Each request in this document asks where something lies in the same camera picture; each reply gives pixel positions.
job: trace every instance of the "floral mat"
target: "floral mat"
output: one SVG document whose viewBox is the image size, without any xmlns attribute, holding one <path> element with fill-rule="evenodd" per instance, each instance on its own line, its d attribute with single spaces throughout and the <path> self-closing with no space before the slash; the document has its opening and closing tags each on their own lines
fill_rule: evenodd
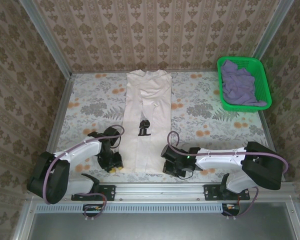
<svg viewBox="0 0 300 240">
<path fill-rule="evenodd" d="M 180 134 L 179 148 L 234 149 L 246 146 L 248 141 L 268 145 L 257 112 L 223 110 L 217 72 L 171 74 L 171 130 Z M 84 73 L 74 78 L 58 150 L 79 143 L 92 131 L 103 132 L 123 121 L 126 73 Z M 93 156 L 75 166 L 73 174 L 87 173 L 104 183 L 204 183 L 220 182 L 227 172 L 225 169 L 196 171 L 187 180 L 164 173 L 107 173 Z"/>
</svg>

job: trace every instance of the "wall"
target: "wall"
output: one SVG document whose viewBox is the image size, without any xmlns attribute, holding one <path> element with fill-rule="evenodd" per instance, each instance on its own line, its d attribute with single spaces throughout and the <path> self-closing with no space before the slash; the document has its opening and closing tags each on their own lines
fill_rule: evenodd
<svg viewBox="0 0 300 240">
<path fill-rule="evenodd" d="M 265 111 L 276 150 L 290 163 L 300 198 L 300 0 L 295 0 L 262 57 L 272 107 Z"/>
<path fill-rule="evenodd" d="M 73 72 L 216 69 L 252 56 L 278 0 L 35 0 Z"/>
<path fill-rule="evenodd" d="M 46 149 L 65 79 L 17 0 L 0 0 L 0 240 L 13 234 L 27 178 Z"/>
</svg>

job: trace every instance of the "white pants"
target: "white pants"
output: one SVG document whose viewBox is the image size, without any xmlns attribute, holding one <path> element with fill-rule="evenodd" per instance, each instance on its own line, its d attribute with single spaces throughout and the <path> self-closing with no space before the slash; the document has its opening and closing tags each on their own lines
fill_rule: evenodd
<svg viewBox="0 0 300 240">
<path fill-rule="evenodd" d="M 164 70 L 127 73 L 127 90 L 119 152 L 123 173 L 162 173 L 161 152 L 171 130 L 172 77 Z M 149 120 L 149 136 L 138 136 L 141 115 Z"/>
</svg>

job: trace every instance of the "purple towel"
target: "purple towel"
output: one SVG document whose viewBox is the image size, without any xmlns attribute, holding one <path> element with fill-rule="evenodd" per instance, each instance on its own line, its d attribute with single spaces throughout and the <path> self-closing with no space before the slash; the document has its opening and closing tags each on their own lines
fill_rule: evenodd
<svg viewBox="0 0 300 240">
<path fill-rule="evenodd" d="M 226 60 L 221 67 L 223 98 L 228 104 L 246 106 L 266 106 L 265 101 L 257 101 L 255 78 L 245 68 Z"/>
</svg>

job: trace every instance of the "green plastic basket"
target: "green plastic basket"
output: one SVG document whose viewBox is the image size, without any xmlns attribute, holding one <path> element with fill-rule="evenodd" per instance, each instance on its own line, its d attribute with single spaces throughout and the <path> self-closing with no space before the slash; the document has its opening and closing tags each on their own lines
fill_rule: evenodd
<svg viewBox="0 0 300 240">
<path fill-rule="evenodd" d="M 244 105 L 232 105 L 224 100 L 224 94 L 222 89 L 222 74 L 221 66 L 226 60 L 229 60 L 238 65 L 238 69 L 245 68 L 255 78 L 255 97 L 256 99 L 263 100 L 267 103 L 266 106 L 244 106 Z M 219 75 L 219 87 L 220 87 L 220 99 L 222 107 L 226 111 L 233 112 L 249 112 L 254 113 L 259 110 L 268 109 L 272 104 L 272 99 L 269 91 L 268 81 L 266 73 L 262 63 L 253 57 L 241 57 L 241 56 L 223 56 L 217 61 L 218 75 Z"/>
</svg>

